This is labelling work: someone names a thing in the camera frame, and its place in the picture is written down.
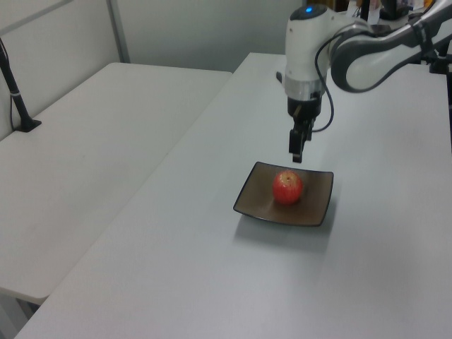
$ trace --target red apple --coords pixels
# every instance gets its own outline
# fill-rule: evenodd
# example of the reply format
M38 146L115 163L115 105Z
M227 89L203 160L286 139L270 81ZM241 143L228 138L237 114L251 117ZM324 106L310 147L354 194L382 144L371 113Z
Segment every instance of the red apple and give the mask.
M303 181L290 169L279 172L273 180L273 198L278 203L296 203L302 194Z

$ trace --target black stand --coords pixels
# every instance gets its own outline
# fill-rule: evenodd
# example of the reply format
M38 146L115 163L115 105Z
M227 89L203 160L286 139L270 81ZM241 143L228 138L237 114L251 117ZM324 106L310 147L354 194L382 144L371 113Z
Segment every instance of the black stand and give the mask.
M13 72L9 66L8 56L6 51L0 46L0 68L3 76L5 77L6 84L8 85L9 92L13 97L14 104L17 107L17 111L20 115L20 128L18 131L29 132L41 124L41 121L33 120L27 112L27 108L22 100L20 91L17 87L16 80L14 79Z

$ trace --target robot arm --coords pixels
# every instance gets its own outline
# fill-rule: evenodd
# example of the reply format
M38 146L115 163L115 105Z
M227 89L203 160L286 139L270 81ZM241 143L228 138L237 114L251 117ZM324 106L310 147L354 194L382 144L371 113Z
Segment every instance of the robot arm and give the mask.
M287 66L284 78L280 77L295 123L289 145L293 161L302 161L304 143L311 140L329 67L339 88L361 93L451 38L450 0L436 0L423 16L385 37L376 37L363 20L346 18L322 5L296 10L287 24Z

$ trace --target brown plate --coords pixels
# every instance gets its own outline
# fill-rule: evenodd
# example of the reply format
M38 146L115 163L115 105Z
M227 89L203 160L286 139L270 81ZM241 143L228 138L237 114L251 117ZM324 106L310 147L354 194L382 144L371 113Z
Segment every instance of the brown plate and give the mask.
M292 170L304 187L302 196L293 205L273 200L272 184L277 173ZM332 172L287 168L257 162L240 194L234 210L249 217L295 226L320 226L325 218L333 189Z

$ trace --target black pole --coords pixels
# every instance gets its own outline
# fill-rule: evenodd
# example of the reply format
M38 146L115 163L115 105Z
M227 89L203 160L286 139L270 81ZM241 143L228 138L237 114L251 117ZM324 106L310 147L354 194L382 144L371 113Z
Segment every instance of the black pole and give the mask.
M20 95L19 88L17 87L16 80L14 79L13 72L11 72L11 67L9 66L8 55L4 49L3 43L0 41L0 68L5 78L6 84L8 85L9 92L13 97L14 104L17 107L17 111L20 115L20 128L18 131L29 132L35 127L41 124L41 121L33 120L27 112L25 103L23 102L22 96Z
M361 4L361 19L367 21L369 18L370 0L362 0Z

